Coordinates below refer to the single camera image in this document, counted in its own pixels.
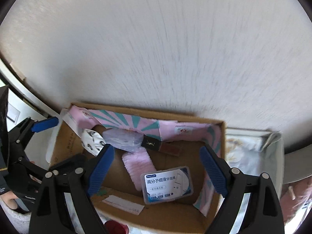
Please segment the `person's left hand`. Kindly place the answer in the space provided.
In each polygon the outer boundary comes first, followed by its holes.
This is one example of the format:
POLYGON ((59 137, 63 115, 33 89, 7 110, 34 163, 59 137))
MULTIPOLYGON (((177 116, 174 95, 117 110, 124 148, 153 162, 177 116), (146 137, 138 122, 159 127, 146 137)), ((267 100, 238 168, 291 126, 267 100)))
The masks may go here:
POLYGON ((12 192, 8 191, 4 194, 1 194, 2 206, 6 211, 16 211, 19 206, 16 202, 18 197, 12 192))

